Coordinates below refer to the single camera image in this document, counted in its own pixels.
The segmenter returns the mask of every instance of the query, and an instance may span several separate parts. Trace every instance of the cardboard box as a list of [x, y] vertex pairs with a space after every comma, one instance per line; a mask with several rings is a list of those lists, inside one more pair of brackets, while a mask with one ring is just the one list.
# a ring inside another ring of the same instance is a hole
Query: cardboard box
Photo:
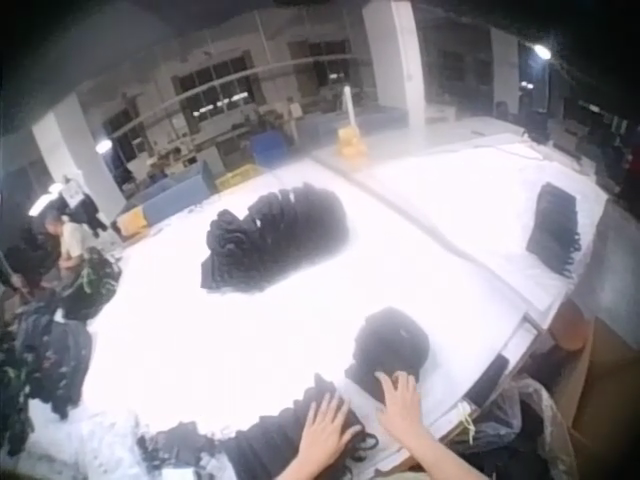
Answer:
[[553, 398], [570, 428], [580, 478], [593, 477], [616, 462], [640, 425], [640, 354], [596, 318]]

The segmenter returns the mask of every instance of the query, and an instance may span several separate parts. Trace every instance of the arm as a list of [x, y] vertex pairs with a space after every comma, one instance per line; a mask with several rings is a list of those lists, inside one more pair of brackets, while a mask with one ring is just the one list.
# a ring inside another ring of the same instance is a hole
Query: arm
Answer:
[[359, 426], [342, 433], [349, 413], [349, 402], [338, 409], [340, 397], [326, 395], [317, 409], [309, 409], [302, 431], [298, 456], [276, 480], [313, 480], [340, 456], [347, 443], [360, 431]]
[[442, 445], [422, 424], [420, 394], [416, 380], [396, 374], [397, 386], [382, 373], [376, 374], [384, 390], [386, 409], [380, 424], [415, 458], [433, 480], [487, 480], [455, 453]]
[[73, 225], [65, 236], [66, 250], [61, 253], [58, 266], [63, 269], [74, 268], [84, 260], [85, 241], [83, 227]]
[[82, 255], [78, 255], [77, 257], [69, 257], [69, 256], [60, 257], [60, 261], [58, 262], [58, 265], [62, 269], [69, 269], [77, 265], [80, 265], [82, 263], [82, 260], [83, 260]]

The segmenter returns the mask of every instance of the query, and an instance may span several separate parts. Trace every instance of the white tabletop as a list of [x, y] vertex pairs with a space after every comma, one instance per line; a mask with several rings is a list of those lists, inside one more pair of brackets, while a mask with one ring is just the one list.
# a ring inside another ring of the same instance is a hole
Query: white tabletop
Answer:
[[[243, 215], [259, 195], [302, 182], [341, 198], [351, 232], [344, 251], [261, 294], [202, 291], [205, 234], [217, 212]], [[157, 230], [125, 252], [118, 293], [91, 325], [96, 348], [83, 415], [128, 410], [151, 431], [197, 421], [201, 431], [228, 434], [290, 406], [318, 372], [380, 438], [356, 471], [367, 478], [406, 456], [380, 430], [376, 402], [343, 377], [367, 315], [395, 306], [429, 334], [420, 386], [424, 420], [436, 434], [457, 423], [460, 400], [495, 356], [517, 361], [535, 335], [512, 290], [311, 161], [223, 192]], [[41, 448], [37, 435], [36, 425], [30, 443]]]

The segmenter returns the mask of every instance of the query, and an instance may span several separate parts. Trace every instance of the stack of black clothing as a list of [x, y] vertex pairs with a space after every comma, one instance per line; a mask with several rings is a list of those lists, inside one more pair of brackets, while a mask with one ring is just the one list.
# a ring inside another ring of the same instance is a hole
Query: stack of black clothing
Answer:
[[90, 248], [73, 278], [60, 289], [59, 303], [66, 320], [95, 318], [116, 294], [121, 270], [98, 249]]
[[82, 323], [54, 320], [55, 292], [18, 311], [16, 350], [26, 363], [29, 397], [51, 404], [61, 419], [80, 402], [89, 370], [92, 339]]
[[0, 451], [14, 457], [33, 430], [29, 418], [27, 363], [16, 350], [15, 329], [0, 324]]
[[354, 363], [346, 377], [380, 403], [384, 392], [375, 377], [407, 372], [416, 381], [429, 357], [429, 337], [415, 320], [400, 310], [387, 307], [367, 317], [356, 337]]
[[207, 233], [211, 251], [201, 286], [259, 292], [292, 271], [335, 253], [349, 236], [347, 216], [332, 192], [304, 184], [263, 195], [240, 219], [218, 213]]
[[142, 435], [137, 446], [150, 473], [192, 468], [198, 479], [213, 480], [205, 466], [207, 459], [219, 453], [218, 445], [213, 437], [201, 434], [195, 422], [179, 423], [151, 437]]
[[571, 278], [573, 255], [581, 249], [576, 198], [551, 183], [544, 184], [527, 251], [552, 272]]
[[[336, 393], [333, 383], [319, 375], [315, 386], [305, 391], [302, 400], [294, 402], [275, 417], [261, 417], [258, 423], [244, 432], [221, 443], [221, 448], [234, 467], [238, 480], [272, 480], [277, 478], [293, 461], [298, 453], [302, 430], [311, 404], [320, 404], [325, 394]], [[378, 439], [364, 430], [364, 425], [353, 411], [349, 411], [344, 431], [360, 425], [363, 429], [347, 445], [342, 455], [322, 472], [323, 480], [351, 478], [352, 472], [347, 461], [362, 462], [366, 452], [378, 445]]]

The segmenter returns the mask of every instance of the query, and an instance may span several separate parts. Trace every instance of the ceiling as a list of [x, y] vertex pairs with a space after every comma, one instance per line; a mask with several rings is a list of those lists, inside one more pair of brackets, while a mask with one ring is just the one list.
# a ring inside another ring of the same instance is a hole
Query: ceiling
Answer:
[[[353, 5], [366, 0], [328, 1]], [[414, 1], [527, 40], [544, 41], [557, 52], [567, 75], [584, 83], [592, 103], [610, 104], [611, 110], [627, 115], [640, 111], [640, 99], [629, 93], [640, 81], [640, 70], [632, 57], [625, 56], [637, 46], [637, 35], [635, 25], [621, 20], [629, 8], [621, 0], [606, 4], [604, 0]], [[3, 45], [14, 45], [3, 48], [3, 131], [30, 125], [86, 80], [153, 45], [275, 4], [274, 0], [21, 0], [10, 24], [1, 29]], [[635, 18], [632, 12], [628, 16]]]

